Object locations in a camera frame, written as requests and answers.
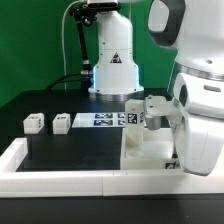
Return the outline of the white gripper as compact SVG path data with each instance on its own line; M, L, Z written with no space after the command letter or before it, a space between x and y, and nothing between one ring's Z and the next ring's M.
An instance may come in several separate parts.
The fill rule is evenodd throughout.
M224 148L224 84L179 73L173 103L181 114L174 134L180 166L207 176Z

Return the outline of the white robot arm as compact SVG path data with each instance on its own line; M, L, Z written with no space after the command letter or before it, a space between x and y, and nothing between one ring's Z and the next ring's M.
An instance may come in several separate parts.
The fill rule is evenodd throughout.
M99 25L99 59L88 89L94 98L115 99L142 92L132 58L132 27L114 8L115 0L88 0ZM170 100L144 100L146 124L160 128L165 117L183 171L207 176L224 147L224 0L150 0L147 14L150 76L168 72L167 54L175 53L168 82Z

